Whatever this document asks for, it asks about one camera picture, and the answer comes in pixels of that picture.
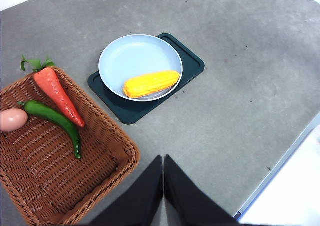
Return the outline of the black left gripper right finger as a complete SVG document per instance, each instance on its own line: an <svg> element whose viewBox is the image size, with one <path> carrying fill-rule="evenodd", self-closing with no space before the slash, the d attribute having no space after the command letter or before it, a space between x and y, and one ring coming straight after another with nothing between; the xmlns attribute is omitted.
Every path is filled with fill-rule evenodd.
<svg viewBox="0 0 320 226"><path fill-rule="evenodd" d="M164 195L183 226L236 226L238 222L207 196L170 155L164 157Z"/></svg>

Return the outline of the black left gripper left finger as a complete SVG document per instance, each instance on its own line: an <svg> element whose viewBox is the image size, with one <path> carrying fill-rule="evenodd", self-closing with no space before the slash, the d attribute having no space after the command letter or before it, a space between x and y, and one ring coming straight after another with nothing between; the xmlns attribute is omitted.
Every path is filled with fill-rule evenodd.
<svg viewBox="0 0 320 226"><path fill-rule="evenodd" d="M132 186L103 210L91 226L149 226L163 198L163 158L158 155Z"/></svg>

